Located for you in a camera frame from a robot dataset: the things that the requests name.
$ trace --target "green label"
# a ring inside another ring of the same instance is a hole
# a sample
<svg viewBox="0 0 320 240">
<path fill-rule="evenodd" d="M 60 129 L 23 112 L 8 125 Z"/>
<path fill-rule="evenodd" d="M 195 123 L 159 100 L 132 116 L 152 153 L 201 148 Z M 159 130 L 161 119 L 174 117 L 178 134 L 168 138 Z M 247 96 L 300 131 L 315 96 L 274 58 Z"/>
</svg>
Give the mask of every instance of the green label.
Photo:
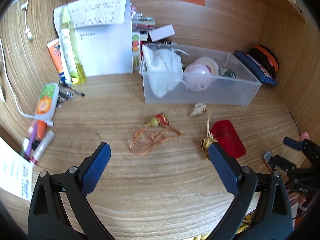
<svg viewBox="0 0 320 240">
<path fill-rule="evenodd" d="M 41 92 L 40 98 L 49 97 L 49 98 L 53 99 L 53 94 L 54 94 L 55 88 L 56 87 L 54 85 L 45 86 Z"/>
</svg>

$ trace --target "orange tube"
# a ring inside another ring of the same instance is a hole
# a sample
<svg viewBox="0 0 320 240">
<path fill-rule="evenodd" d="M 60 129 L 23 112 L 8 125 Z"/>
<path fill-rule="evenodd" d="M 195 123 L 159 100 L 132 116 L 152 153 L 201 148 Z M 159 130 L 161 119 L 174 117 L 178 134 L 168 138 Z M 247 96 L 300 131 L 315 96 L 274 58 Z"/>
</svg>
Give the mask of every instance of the orange tube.
<svg viewBox="0 0 320 240">
<path fill-rule="evenodd" d="M 65 81 L 64 71 L 61 62 L 59 39 L 55 39 L 47 44 L 51 59 L 59 74 L 61 81 Z"/>
</svg>

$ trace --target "gold ribbon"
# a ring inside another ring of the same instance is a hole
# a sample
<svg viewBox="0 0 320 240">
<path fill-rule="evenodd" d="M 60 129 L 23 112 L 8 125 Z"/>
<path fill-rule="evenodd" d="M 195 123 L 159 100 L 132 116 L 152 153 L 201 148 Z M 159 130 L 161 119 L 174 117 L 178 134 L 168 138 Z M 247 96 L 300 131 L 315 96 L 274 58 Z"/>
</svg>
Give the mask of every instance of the gold ribbon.
<svg viewBox="0 0 320 240">
<path fill-rule="evenodd" d="M 210 160 L 209 154 L 208 154 L 209 146 L 212 143 L 218 142 L 217 139 L 214 137 L 214 135 L 210 133 L 210 129 L 209 129 L 210 116 L 211 116 L 211 112 L 209 113 L 208 120 L 207 120 L 207 138 L 201 140 L 201 148 L 205 152 L 205 156 L 208 160 Z"/>
</svg>

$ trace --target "lotion bottle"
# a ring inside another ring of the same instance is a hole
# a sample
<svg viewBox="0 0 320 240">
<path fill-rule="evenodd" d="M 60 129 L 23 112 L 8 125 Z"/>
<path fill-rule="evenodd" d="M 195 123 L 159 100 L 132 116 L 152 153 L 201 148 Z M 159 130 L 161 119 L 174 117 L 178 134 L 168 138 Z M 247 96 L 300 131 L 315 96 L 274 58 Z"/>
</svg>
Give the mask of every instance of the lotion bottle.
<svg viewBox="0 0 320 240">
<path fill-rule="evenodd" d="M 75 29 L 68 6 L 61 8 L 60 32 L 62 49 L 72 82 L 75 85 L 83 84 L 87 81 L 87 77 L 79 56 Z"/>
<path fill-rule="evenodd" d="M 51 120 L 56 110 L 57 101 L 59 96 L 59 86 L 57 83 L 46 84 L 41 92 L 39 101 L 36 108 L 36 117 L 40 117 L 44 120 Z M 44 138 L 45 131 L 47 129 L 46 122 L 38 121 L 36 139 L 41 140 Z"/>
</svg>

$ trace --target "red plastic scraper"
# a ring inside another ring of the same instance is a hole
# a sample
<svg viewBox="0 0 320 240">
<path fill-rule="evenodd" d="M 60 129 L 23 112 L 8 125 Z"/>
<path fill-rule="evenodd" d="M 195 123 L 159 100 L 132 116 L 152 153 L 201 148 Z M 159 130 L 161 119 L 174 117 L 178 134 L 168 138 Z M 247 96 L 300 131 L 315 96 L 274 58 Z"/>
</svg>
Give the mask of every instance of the red plastic scraper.
<svg viewBox="0 0 320 240">
<path fill-rule="evenodd" d="M 211 133 L 229 156 L 239 158 L 247 153 L 229 120 L 216 122 L 211 129 Z"/>
</svg>

